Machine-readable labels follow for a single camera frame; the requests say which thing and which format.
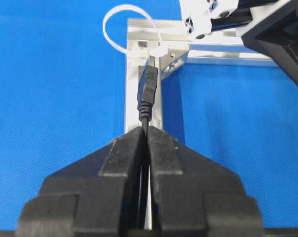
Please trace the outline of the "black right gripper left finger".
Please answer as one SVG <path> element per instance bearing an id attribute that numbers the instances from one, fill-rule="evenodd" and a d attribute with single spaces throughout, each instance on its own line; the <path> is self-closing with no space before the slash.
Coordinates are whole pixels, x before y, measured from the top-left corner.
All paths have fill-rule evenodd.
<path id="1" fill-rule="evenodd" d="M 47 176 L 25 204 L 18 237 L 119 237 L 139 225 L 143 130 Z"/>

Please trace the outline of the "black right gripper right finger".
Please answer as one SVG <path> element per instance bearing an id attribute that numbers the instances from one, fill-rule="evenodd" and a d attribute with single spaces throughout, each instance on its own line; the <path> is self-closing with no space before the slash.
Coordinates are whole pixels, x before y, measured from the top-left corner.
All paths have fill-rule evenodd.
<path id="1" fill-rule="evenodd" d="M 162 237 L 261 237 L 261 213 L 233 171 L 148 128 L 153 226 Z"/>

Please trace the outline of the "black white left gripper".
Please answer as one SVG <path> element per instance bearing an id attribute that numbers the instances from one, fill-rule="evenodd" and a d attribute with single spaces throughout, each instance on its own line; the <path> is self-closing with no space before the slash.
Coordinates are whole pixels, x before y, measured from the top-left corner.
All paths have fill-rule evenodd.
<path id="1" fill-rule="evenodd" d="M 181 0 L 192 40 L 236 29 L 246 48 L 270 57 L 298 86 L 298 0 Z"/>

